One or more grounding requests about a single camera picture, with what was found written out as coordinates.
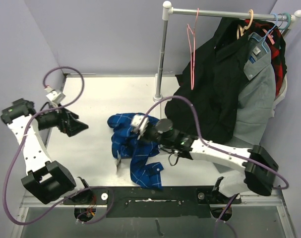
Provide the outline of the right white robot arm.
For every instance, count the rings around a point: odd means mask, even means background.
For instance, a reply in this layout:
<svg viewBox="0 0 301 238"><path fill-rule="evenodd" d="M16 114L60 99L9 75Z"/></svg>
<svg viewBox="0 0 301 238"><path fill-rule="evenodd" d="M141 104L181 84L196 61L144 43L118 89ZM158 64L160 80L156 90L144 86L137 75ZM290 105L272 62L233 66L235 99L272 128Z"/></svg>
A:
<svg viewBox="0 0 301 238"><path fill-rule="evenodd" d="M169 119L152 124L149 118L137 116L131 125L139 139L156 142L178 157L232 169L231 175L220 176L215 182L212 196L219 203L244 192L270 196L274 190L278 165L261 146L236 148L217 144L174 129Z"/></svg>

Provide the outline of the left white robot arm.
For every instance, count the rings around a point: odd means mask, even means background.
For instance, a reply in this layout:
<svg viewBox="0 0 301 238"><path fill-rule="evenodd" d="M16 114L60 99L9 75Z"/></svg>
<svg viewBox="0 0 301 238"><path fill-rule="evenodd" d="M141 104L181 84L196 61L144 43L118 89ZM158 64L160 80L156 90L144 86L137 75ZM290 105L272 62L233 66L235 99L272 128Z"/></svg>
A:
<svg viewBox="0 0 301 238"><path fill-rule="evenodd" d="M38 115L34 103L23 98L4 109L0 119L21 143L26 176L21 182L24 188L43 204L75 192L75 198L82 204L91 201L93 192L81 177L73 177L71 172L57 161L51 160L40 137L41 130L57 127L68 137L75 136L89 128L80 122L79 116L68 109L54 110Z"/></svg>

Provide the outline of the blue plaid shirt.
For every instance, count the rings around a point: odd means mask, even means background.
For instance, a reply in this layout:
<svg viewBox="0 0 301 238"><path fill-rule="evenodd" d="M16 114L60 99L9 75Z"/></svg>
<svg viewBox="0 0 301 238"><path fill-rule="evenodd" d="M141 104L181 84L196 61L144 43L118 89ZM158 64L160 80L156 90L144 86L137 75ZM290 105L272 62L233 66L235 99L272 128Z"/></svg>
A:
<svg viewBox="0 0 301 238"><path fill-rule="evenodd" d="M162 189L161 174L164 169L160 162L147 163L148 158L157 156L157 142L143 142L133 132L131 121L136 113L115 114L107 124L113 130L111 136L112 155L115 159L130 158L130 178L142 188Z"/></svg>

